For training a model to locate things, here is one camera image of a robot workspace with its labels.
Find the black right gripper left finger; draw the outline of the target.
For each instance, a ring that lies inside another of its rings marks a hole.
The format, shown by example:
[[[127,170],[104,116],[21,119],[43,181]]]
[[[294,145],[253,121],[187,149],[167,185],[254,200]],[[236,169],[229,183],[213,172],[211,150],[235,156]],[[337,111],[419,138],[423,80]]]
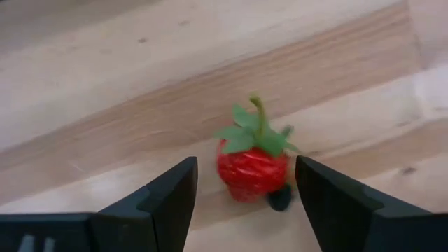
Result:
[[[179,251],[195,207],[198,167],[187,157],[93,218],[96,251]]]

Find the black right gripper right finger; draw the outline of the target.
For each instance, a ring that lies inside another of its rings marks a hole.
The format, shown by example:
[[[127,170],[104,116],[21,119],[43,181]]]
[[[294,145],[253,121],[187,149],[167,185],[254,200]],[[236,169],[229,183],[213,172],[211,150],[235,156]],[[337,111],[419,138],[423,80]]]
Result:
[[[322,251],[432,250],[429,211],[309,157],[297,157],[295,177]]]

